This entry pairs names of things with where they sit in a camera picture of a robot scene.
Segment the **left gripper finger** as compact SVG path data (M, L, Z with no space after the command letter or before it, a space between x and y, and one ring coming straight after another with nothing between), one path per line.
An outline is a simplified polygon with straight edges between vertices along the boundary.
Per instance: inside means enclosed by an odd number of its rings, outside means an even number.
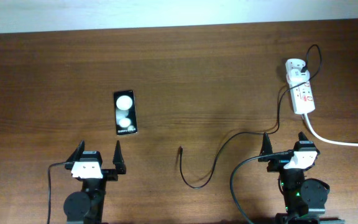
M82 153L85 150L85 141L81 140L77 148L74 150L74 152L69 156L69 158L66 160L66 162L76 162L80 160L80 157Z
M122 156L120 141L116 142L112 163L115 165L115 170L118 174L126 173L126 165Z

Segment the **black Galaxy flip phone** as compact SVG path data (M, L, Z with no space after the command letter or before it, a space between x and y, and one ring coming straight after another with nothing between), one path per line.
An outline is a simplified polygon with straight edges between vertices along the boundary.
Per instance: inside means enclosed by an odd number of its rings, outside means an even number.
M132 90L116 91L113 93L116 134L118 136L138 132L135 110L135 95Z

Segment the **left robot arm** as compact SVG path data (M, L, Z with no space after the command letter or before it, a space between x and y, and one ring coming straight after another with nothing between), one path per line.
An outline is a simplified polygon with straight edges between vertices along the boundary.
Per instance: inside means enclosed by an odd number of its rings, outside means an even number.
M67 159L65 169L71 172L73 178L82 182L81 190L70 194L63 204L67 223L102 222L106 184L118 181L118 176L126 173L119 141L112 159L115 168L103 169L102 163L101 153L85 150L84 141L80 142Z

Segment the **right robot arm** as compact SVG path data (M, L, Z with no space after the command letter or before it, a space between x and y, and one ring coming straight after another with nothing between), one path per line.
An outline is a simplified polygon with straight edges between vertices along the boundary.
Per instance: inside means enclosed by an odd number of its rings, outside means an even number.
M326 212L330 186L322 180L305 178L305 172L315 165L320 151L303 132L298 134L298 139L293 149L274 153L269 135L263 135L258 161L268 163L268 172L279 173L279 189L286 206L285 213L276 214L275 223L344 224L346 221L339 218L321 218Z

